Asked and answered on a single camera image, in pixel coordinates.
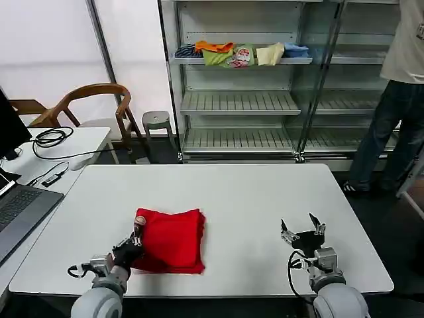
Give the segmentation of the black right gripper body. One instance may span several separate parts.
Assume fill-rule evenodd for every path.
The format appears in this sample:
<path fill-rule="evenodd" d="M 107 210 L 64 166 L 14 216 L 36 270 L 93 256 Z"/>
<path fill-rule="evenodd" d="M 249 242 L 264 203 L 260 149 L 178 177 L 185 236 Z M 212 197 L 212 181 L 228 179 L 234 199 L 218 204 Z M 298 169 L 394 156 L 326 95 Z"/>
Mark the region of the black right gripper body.
<path fill-rule="evenodd" d="M 314 257 L 314 252 L 323 245 L 323 235 L 316 234 L 315 231 L 305 231 L 295 234 L 291 241 L 291 246 L 295 250 L 302 251 L 306 257 Z"/>

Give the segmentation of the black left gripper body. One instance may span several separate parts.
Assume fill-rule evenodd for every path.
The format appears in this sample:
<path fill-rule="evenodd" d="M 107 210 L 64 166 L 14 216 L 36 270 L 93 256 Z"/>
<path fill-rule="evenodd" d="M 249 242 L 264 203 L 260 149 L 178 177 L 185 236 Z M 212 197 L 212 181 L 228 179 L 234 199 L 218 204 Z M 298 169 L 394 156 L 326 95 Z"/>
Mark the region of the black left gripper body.
<path fill-rule="evenodd" d="M 114 256 L 114 265 L 122 268 L 130 268 L 132 263 L 144 254 L 142 246 L 126 246 L 120 250 L 112 249 Z"/>

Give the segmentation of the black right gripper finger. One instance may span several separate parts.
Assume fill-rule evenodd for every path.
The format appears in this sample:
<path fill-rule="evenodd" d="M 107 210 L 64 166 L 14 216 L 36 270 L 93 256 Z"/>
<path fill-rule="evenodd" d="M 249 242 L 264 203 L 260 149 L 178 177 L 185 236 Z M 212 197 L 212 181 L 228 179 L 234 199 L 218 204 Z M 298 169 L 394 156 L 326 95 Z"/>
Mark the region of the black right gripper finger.
<path fill-rule="evenodd" d="M 309 217 L 315 227 L 315 235 L 324 235 L 326 230 L 326 224 L 320 222 L 320 220 L 312 213 L 309 213 Z"/>
<path fill-rule="evenodd" d="M 289 245 L 292 245 L 295 241 L 300 239 L 300 236 L 289 231 L 284 220 L 281 219 L 281 239 L 283 239 Z"/>

